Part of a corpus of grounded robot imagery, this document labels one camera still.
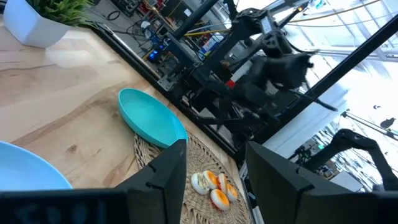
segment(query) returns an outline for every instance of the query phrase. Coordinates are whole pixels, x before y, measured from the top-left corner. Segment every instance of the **sliced egg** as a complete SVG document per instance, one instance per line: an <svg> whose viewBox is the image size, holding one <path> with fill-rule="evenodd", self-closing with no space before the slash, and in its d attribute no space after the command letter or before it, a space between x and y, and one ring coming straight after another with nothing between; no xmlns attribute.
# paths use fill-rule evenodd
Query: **sliced egg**
<svg viewBox="0 0 398 224"><path fill-rule="evenodd" d="M227 184L227 189L228 189L228 192L227 192L226 196L228 197L228 200L230 202L236 202L238 199L238 193L236 192L235 188L232 187L231 184Z"/></svg>
<svg viewBox="0 0 398 224"><path fill-rule="evenodd" d="M227 191L228 191L226 184L227 184L227 183L226 183L226 177L225 177L225 175L224 175L224 174L218 175L218 177L217 177L217 187L218 187L224 194L226 194Z"/></svg>
<svg viewBox="0 0 398 224"><path fill-rule="evenodd" d="M194 173L191 176L191 184L193 189L200 195L205 195L209 192L207 180L202 173Z"/></svg>
<svg viewBox="0 0 398 224"><path fill-rule="evenodd" d="M227 196L220 190L214 189L210 193L211 201L221 211L229 209L229 201Z"/></svg>
<svg viewBox="0 0 398 224"><path fill-rule="evenodd" d="M217 188L217 176L212 171L203 171L203 175L207 180L207 184L211 190Z"/></svg>

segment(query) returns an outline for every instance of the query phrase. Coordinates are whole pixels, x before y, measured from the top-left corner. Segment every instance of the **light wood surface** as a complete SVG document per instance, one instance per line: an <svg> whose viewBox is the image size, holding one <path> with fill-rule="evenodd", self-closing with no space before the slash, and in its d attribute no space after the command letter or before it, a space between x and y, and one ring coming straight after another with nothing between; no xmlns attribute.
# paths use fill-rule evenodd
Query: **light wood surface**
<svg viewBox="0 0 398 224"><path fill-rule="evenodd" d="M74 188L114 187L138 171L132 131L119 115L125 87L167 105L220 159L242 191L238 170L208 136L88 29L56 45L21 45L0 17L0 140L49 161Z"/></svg>

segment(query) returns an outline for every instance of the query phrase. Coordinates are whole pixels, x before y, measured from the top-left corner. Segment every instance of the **black plastic part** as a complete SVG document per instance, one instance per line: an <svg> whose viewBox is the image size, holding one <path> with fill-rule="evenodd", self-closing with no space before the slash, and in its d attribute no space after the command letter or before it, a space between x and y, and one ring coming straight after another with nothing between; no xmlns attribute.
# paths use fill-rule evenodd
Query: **black plastic part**
<svg viewBox="0 0 398 224"><path fill-rule="evenodd" d="M3 192L1 223L130 223L121 190Z"/></svg>
<svg viewBox="0 0 398 224"><path fill-rule="evenodd" d="M131 223L178 223L187 176L187 142L178 140L117 189L127 190Z"/></svg>
<svg viewBox="0 0 398 224"><path fill-rule="evenodd" d="M248 176L264 223L394 223L397 192L353 193L249 142Z"/></svg>

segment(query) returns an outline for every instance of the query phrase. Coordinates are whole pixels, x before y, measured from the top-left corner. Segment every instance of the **blue plate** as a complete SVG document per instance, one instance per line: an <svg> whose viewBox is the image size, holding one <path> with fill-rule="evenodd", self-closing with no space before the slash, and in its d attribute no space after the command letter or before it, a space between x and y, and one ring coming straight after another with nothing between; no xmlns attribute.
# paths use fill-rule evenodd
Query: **blue plate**
<svg viewBox="0 0 398 224"><path fill-rule="evenodd" d="M0 141L0 190L63 190L72 186L44 159Z"/></svg>
<svg viewBox="0 0 398 224"><path fill-rule="evenodd" d="M119 109L130 128L156 146L168 148L179 139L188 139L178 118L165 105L142 91L121 90Z"/></svg>

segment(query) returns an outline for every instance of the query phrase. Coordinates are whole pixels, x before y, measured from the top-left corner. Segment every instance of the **potted plant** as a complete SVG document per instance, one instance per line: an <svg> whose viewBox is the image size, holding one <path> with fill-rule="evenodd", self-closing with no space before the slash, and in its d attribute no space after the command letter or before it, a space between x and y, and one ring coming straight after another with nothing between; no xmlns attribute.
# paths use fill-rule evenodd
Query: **potted plant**
<svg viewBox="0 0 398 224"><path fill-rule="evenodd" d="M84 15L92 0L8 0L4 25L22 44L50 47L71 26L89 24Z"/></svg>

